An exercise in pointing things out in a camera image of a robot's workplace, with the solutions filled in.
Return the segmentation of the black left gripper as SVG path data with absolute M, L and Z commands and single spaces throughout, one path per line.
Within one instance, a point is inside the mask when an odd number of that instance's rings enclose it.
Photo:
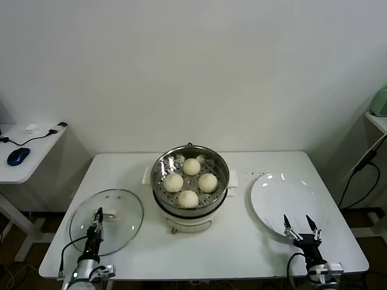
M 102 227 L 103 226 L 103 209 L 99 207 L 94 213 L 94 220 L 92 226 L 86 232 L 87 238 L 85 242 L 84 255 L 98 256 L 100 244 L 103 241 L 102 238 Z

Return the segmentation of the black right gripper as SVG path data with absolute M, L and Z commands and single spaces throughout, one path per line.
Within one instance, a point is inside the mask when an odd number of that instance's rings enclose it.
M 291 240 L 293 245 L 300 248 L 305 256 L 305 262 L 307 266 L 316 266 L 326 264 L 326 260 L 323 259 L 319 246 L 321 242 L 321 229 L 318 229 L 314 220 L 309 215 L 306 215 L 307 222 L 312 231 L 311 234 L 298 234 L 292 229 L 288 217 L 284 214 L 284 234 Z

